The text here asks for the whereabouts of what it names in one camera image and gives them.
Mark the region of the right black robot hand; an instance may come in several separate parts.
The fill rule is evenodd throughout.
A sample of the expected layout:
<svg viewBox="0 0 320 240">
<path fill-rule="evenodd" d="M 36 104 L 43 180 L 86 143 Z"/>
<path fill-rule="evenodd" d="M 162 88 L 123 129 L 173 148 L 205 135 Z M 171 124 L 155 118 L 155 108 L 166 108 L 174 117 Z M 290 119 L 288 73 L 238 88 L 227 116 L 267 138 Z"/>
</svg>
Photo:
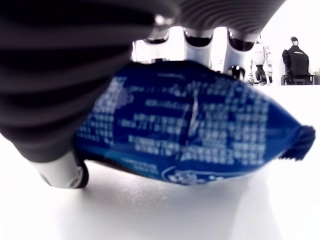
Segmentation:
<svg viewBox="0 0 320 240">
<path fill-rule="evenodd" d="M 89 180 L 73 146 L 77 128 L 132 43 L 181 26 L 201 36 L 217 27 L 249 43 L 281 0 L 3 0 L 0 3 L 0 132 L 50 186 Z"/>
</svg>

